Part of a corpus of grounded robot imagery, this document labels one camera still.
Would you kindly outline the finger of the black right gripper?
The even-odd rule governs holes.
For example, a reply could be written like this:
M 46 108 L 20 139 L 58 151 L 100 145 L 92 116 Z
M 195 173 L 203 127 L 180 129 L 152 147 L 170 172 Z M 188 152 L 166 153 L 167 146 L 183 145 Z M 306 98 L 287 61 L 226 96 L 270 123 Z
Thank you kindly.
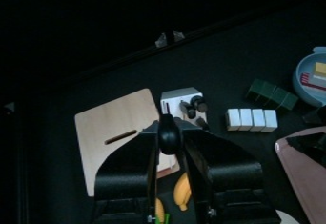
M 309 112 L 303 120 L 309 124 L 326 125 L 326 105 Z
M 305 154 L 321 166 L 326 167 L 326 133 L 318 132 L 293 136 L 286 139 L 290 147 Z

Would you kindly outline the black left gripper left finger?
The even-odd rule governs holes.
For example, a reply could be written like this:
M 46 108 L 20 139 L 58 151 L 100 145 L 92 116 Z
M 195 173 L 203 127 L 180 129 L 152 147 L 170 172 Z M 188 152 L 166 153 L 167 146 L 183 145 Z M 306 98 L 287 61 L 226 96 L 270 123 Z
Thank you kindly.
M 94 224 L 155 224 L 158 122 L 106 158 L 95 175 Z

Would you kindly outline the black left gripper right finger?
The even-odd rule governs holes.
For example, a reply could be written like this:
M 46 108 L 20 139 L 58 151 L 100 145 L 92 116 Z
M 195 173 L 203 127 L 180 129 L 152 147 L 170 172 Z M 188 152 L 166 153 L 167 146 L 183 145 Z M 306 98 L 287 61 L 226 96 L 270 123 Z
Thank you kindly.
M 257 159 L 203 130 L 186 130 L 182 137 L 198 224 L 281 224 Z

